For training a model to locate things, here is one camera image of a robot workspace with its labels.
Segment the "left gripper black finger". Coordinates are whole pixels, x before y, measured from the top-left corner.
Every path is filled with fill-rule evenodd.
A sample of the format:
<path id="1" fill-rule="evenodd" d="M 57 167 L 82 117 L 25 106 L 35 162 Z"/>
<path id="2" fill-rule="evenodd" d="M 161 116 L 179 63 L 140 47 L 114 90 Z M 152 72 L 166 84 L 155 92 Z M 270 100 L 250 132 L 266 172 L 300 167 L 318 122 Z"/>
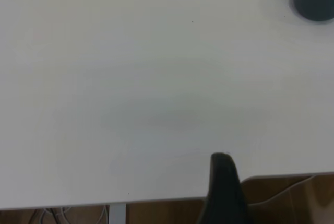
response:
<path id="1" fill-rule="evenodd" d="M 209 190 L 198 223 L 253 223 L 236 165 L 228 154 L 211 155 Z"/>

